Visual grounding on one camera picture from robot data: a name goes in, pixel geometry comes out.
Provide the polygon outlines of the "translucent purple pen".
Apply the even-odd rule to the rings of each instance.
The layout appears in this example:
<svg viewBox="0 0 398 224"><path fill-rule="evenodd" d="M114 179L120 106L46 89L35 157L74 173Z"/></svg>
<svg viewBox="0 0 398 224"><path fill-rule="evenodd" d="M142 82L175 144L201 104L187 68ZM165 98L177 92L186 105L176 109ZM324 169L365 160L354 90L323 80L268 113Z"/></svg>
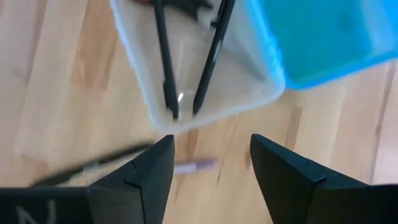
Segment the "translucent purple pen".
<svg viewBox="0 0 398 224"><path fill-rule="evenodd" d="M199 159L195 161L182 161L174 165L175 174L192 174L203 170L216 167L218 161L216 159Z"/></svg>

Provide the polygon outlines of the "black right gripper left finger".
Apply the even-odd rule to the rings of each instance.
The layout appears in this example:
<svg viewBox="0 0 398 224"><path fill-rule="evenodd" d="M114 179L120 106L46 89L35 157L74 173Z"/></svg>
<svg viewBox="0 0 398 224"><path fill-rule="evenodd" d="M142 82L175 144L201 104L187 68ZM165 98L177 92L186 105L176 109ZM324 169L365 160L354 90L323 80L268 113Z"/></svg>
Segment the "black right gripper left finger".
<svg viewBox="0 0 398 224"><path fill-rule="evenodd" d="M166 135L89 193L94 224L162 224L174 174L175 143Z"/></svg>

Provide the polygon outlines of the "translucent white supply box base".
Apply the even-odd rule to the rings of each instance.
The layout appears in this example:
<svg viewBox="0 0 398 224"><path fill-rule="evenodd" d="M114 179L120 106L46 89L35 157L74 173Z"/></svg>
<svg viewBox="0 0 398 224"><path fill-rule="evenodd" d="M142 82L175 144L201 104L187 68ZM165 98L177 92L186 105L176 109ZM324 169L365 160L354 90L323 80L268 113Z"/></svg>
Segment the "translucent white supply box base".
<svg viewBox="0 0 398 224"><path fill-rule="evenodd" d="M285 88L284 71L260 0L235 0L223 45L198 113L193 100L215 30L217 11L200 10L195 21L166 7L165 27L178 101L178 118L167 108L164 67L152 5L110 0L116 28L136 74L149 116L164 133L180 133L268 104Z"/></svg>

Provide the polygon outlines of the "black pen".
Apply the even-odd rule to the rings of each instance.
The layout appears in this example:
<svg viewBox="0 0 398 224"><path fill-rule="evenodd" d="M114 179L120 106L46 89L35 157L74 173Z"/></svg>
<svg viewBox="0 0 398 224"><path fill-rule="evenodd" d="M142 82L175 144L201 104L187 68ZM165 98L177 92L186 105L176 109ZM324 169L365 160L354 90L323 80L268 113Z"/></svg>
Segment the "black pen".
<svg viewBox="0 0 398 224"><path fill-rule="evenodd" d="M201 109L207 89L211 80L213 70L218 58L218 54L223 45L224 36L228 28L228 23L233 11L236 0L222 0L219 8L219 14L216 20L215 34L211 43L210 51L208 53L205 66L198 84L195 98L193 101L192 115L196 116Z"/></svg>
<svg viewBox="0 0 398 224"><path fill-rule="evenodd" d="M131 156L134 153L142 152L151 147L154 143L154 141L144 141L137 144L131 144L119 151L111 152L88 160L84 163L71 166L64 170L61 170L60 172L41 177L38 180L35 180L32 184L30 184L30 187L55 186L58 184L64 184L79 174L98 169L101 166L116 162L119 159L127 158L127 156Z"/></svg>
<svg viewBox="0 0 398 224"><path fill-rule="evenodd" d="M170 56L167 29L165 25L164 6L162 0L152 0L154 4L155 22L159 38L160 54L162 57L162 66L164 70L164 97L165 105L171 113L174 120L179 116L179 105L175 87L174 71L172 59Z"/></svg>

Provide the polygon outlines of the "teal plastic supply box lid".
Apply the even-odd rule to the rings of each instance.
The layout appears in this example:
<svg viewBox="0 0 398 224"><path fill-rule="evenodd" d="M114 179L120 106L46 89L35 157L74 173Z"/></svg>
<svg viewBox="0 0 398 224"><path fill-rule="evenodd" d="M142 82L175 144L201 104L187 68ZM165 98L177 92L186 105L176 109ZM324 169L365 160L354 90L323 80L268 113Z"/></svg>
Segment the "teal plastic supply box lid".
<svg viewBox="0 0 398 224"><path fill-rule="evenodd" d="M287 88L304 90L398 58L398 0L249 0Z"/></svg>

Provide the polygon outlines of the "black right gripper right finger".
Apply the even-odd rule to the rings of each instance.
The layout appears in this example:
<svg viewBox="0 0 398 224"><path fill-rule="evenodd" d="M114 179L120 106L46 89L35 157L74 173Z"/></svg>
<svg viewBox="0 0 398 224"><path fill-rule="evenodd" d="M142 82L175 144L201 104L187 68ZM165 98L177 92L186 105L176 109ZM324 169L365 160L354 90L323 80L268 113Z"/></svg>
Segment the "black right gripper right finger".
<svg viewBox="0 0 398 224"><path fill-rule="evenodd" d="M254 173L274 224L305 224L315 187L362 187L365 183L252 134Z"/></svg>

